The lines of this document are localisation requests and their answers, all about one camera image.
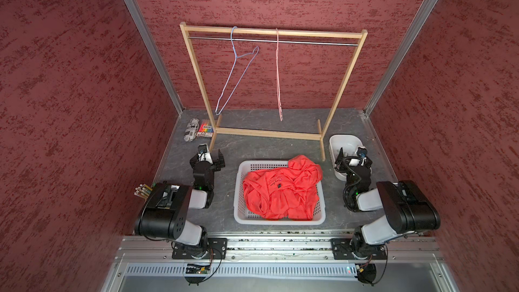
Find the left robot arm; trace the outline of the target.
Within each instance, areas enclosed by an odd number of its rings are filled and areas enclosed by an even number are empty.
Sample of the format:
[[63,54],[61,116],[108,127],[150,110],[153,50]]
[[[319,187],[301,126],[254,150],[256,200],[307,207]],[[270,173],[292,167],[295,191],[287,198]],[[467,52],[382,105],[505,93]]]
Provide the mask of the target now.
[[200,145],[190,159],[194,183],[176,185],[156,184],[135,222],[135,235],[150,241],[172,243],[172,258],[214,259],[207,230],[187,220],[190,209],[208,209],[214,198],[214,175],[225,167],[221,151],[213,159],[208,146]]

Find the pink wire hanger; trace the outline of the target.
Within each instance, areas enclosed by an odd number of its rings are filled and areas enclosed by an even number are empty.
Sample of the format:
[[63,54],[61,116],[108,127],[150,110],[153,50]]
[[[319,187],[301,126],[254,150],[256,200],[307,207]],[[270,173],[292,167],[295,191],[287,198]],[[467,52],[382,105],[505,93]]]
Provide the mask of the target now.
[[276,51],[275,51],[275,62],[276,62],[276,85],[277,85],[277,105],[278,105],[278,115],[279,119],[282,122],[283,121],[283,112],[282,112],[282,104],[281,104],[281,82],[280,82],[280,73],[279,73],[279,30],[278,28],[275,29],[276,31]]

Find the red tank top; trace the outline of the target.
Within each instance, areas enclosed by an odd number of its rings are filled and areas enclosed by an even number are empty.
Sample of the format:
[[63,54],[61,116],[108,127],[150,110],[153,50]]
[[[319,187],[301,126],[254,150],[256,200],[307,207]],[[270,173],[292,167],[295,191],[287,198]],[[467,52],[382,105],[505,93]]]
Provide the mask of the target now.
[[249,172],[243,180],[243,197],[247,209],[266,220],[312,220],[321,180],[321,167],[299,155],[286,167]]

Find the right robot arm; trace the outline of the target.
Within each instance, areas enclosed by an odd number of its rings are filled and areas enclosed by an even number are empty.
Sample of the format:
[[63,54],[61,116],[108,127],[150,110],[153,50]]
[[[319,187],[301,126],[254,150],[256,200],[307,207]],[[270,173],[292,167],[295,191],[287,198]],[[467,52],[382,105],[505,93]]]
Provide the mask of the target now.
[[435,231],[441,225],[439,212],[413,181],[379,181],[370,188],[372,160],[365,147],[354,155],[343,149],[335,159],[335,171],[346,176],[343,202],[352,212],[383,210],[384,215],[355,229],[347,248],[359,260],[369,259],[390,240],[414,233]]

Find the light blue wire hanger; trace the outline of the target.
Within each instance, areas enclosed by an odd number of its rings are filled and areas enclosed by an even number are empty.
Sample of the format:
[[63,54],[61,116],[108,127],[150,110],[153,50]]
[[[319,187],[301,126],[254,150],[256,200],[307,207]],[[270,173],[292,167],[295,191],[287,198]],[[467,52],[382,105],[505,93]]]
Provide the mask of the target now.
[[[250,50],[247,53],[239,54],[237,51],[237,47],[235,45],[235,38],[234,33],[238,29],[237,26],[232,27],[229,40],[231,42],[231,49],[233,53],[233,62],[231,66],[231,70],[228,73],[226,82],[224,83],[224,86],[220,92],[220,96],[217,100],[216,107],[214,109],[214,113],[216,116],[220,116],[224,110],[227,108],[229,102],[231,101],[232,96],[234,96],[238,86],[240,85],[241,81],[243,80],[243,77],[247,73],[248,69],[250,68],[252,62],[255,60],[255,58],[258,56],[260,49],[258,46],[255,46],[252,50]],[[229,85],[231,84],[232,77],[235,76],[235,74],[238,73],[238,65],[240,60],[246,60],[247,63],[243,69],[243,71],[239,74],[239,77],[237,78],[234,86],[232,89],[228,89]]]

